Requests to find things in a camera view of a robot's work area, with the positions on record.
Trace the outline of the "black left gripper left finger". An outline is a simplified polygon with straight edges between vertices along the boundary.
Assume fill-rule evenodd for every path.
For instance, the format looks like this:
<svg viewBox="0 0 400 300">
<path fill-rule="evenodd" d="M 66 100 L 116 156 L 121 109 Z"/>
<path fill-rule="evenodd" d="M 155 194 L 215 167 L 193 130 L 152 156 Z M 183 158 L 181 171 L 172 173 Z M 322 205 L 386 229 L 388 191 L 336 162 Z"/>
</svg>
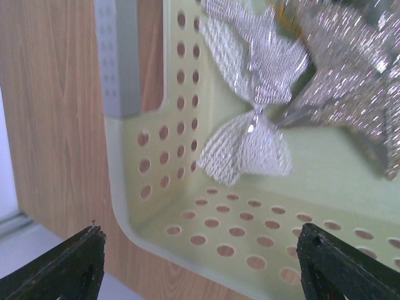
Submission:
<svg viewBox="0 0 400 300">
<path fill-rule="evenodd" d="M 88 226 L 1 278 L 1 299 L 97 299 L 106 235 Z"/>
</svg>

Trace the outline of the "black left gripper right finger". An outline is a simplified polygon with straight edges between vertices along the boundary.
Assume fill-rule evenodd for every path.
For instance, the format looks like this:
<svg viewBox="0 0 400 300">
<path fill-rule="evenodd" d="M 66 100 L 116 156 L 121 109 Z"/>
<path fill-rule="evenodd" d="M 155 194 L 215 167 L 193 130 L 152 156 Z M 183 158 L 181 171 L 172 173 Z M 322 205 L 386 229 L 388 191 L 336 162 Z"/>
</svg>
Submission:
<svg viewBox="0 0 400 300">
<path fill-rule="evenodd" d="M 306 299 L 399 299 L 399 273 L 313 223 L 297 241 Z"/>
</svg>

